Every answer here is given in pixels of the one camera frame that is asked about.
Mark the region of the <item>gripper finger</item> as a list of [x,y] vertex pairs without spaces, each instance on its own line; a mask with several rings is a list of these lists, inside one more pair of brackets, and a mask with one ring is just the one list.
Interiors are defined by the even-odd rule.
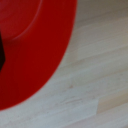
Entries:
[[0,33],[0,71],[2,70],[5,60],[6,60],[5,52],[4,52],[2,37],[1,37],[1,33]]

